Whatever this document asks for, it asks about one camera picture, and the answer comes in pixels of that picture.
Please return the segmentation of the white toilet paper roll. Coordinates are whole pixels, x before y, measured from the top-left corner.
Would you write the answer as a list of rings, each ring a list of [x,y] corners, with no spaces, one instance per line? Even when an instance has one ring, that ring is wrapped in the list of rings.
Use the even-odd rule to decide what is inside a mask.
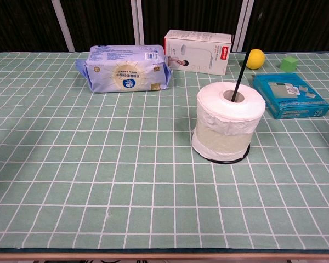
[[[249,153],[252,135],[265,111],[265,100],[241,84],[231,101],[234,82],[214,82],[197,94],[197,120],[191,144],[205,159],[236,163]]]

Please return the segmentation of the green checked tablecloth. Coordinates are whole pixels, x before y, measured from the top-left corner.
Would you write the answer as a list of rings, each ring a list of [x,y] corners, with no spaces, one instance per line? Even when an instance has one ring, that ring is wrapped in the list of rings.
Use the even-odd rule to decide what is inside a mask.
[[[94,94],[86,53],[0,53],[0,248],[329,250],[329,112],[266,112],[239,163],[191,148],[196,94],[234,81],[175,71],[166,90]],[[297,73],[329,102],[329,54]]]

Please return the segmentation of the pale blue tissue pack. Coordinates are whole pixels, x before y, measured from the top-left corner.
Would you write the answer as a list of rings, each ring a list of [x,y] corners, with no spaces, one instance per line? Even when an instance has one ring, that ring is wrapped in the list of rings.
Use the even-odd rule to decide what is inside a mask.
[[[160,45],[95,45],[75,68],[94,93],[165,90],[171,79]]]

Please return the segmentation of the white desk lamp box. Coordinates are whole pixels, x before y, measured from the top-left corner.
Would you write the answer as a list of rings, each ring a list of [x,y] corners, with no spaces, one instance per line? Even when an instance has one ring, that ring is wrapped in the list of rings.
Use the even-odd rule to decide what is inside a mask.
[[[164,52],[169,68],[225,75],[233,36],[224,33],[169,30]]]

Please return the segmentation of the yellow ball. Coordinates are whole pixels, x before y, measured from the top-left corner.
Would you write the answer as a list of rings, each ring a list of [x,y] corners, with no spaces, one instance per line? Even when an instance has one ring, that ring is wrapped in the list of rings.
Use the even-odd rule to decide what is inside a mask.
[[[257,70],[265,63],[265,54],[260,49],[252,49],[250,51],[246,67],[250,70]]]

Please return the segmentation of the dark folding screen panel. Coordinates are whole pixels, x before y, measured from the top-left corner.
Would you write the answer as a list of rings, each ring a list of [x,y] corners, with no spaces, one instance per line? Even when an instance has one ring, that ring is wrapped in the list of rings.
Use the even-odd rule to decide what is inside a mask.
[[[0,52],[66,51],[51,0],[0,0]]]
[[[131,0],[60,0],[75,51],[134,45]]]
[[[169,30],[236,33],[243,0],[141,0],[145,44]]]
[[[248,29],[242,50],[264,52],[329,51],[329,0],[254,0],[250,22],[263,12],[259,27]]]

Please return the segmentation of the teal flat cardboard box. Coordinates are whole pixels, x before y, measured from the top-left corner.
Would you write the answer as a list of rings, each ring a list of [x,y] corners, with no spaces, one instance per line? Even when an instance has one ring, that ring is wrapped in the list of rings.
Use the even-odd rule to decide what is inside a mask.
[[[322,117],[329,103],[296,73],[257,74],[253,86],[276,119]]]

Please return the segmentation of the green cube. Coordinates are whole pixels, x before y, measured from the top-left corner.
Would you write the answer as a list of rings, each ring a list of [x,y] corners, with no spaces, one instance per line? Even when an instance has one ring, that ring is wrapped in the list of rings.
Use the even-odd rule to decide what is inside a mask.
[[[284,72],[294,72],[297,69],[298,63],[299,63],[298,59],[292,56],[287,56],[282,59],[279,68]]]

